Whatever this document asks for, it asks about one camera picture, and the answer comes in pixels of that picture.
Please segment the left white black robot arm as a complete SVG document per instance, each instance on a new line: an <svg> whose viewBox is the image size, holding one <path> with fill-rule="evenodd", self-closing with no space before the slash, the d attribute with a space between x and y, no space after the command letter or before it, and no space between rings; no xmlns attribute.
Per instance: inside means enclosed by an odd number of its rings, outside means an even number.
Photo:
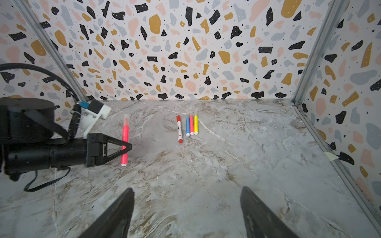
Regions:
<svg viewBox="0 0 381 238"><path fill-rule="evenodd" d="M1 98L1 162L11 180L50 168L101 166L132 150L128 142L89 133L108 113L103 103L74 105L67 130L55 122L54 107L37 98Z"/></svg>

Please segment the pink highlighter pen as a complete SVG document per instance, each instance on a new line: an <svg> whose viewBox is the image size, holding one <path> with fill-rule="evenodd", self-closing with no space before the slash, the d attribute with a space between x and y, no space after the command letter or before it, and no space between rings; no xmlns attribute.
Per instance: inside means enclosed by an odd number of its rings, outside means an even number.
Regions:
<svg viewBox="0 0 381 238"><path fill-rule="evenodd" d="M194 135L194 119L193 115L190 115L190 135Z"/></svg>

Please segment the yellow highlighter pen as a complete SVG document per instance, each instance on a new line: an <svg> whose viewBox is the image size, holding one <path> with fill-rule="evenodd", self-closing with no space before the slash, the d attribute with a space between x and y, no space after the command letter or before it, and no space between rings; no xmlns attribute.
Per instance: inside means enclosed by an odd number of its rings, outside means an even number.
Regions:
<svg viewBox="0 0 381 238"><path fill-rule="evenodd" d="M198 116L194 115L194 134L198 135L199 134L199 126L198 126Z"/></svg>

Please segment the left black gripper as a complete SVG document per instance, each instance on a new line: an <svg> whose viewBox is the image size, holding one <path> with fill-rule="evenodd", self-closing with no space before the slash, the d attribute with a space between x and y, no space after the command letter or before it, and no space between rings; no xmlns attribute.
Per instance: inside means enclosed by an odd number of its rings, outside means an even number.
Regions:
<svg viewBox="0 0 381 238"><path fill-rule="evenodd" d="M103 156L104 143L124 146L125 149ZM95 167L101 165L102 162L104 165L127 154L132 147L132 144L126 141L102 133L91 133L86 139L75 138L67 142L64 142L63 139L52 139L48 142L49 164L56 168L76 165Z"/></svg>

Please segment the red pink marker pen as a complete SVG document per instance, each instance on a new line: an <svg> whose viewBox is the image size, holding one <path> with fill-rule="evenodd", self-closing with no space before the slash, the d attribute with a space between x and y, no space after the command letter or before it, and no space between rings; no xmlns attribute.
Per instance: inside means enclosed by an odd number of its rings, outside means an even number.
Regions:
<svg viewBox="0 0 381 238"><path fill-rule="evenodd" d="M123 133L122 133L122 141L129 141L129 117L125 114L124 125L123 125ZM121 166L125 167L128 164L128 153L123 154L121 157Z"/></svg>

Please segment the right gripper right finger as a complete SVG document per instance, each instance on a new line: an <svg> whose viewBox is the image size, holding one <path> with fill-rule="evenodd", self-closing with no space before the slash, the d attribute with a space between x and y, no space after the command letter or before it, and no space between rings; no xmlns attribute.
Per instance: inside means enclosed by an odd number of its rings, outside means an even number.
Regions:
<svg viewBox="0 0 381 238"><path fill-rule="evenodd" d="M242 188L240 204L248 238L298 237L247 186Z"/></svg>

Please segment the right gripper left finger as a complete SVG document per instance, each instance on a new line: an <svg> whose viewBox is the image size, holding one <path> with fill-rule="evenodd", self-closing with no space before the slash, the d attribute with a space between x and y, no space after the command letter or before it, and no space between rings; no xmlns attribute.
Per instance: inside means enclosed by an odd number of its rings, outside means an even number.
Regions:
<svg viewBox="0 0 381 238"><path fill-rule="evenodd" d="M126 238L132 220L134 204L135 193L132 188L127 188L80 237Z"/></svg>

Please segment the thin white red pen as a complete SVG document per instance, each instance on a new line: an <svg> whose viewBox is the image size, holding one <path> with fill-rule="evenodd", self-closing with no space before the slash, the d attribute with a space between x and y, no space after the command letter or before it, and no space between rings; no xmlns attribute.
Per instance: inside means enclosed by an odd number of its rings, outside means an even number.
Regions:
<svg viewBox="0 0 381 238"><path fill-rule="evenodd" d="M177 115L177 127L178 127L178 142L180 144L183 143L183 136L182 136L182 124L181 124L181 116Z"/></svg>

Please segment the blue pen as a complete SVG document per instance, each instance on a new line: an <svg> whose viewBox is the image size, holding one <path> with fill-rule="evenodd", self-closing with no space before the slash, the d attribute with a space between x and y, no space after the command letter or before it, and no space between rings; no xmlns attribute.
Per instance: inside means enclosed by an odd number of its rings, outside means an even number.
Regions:
<svg viewBox="0 0 381 238"><path fill-rule="evenodd" d="M189 137L190 135L191 135L190 118L186 117L186 136Z"/></svg>

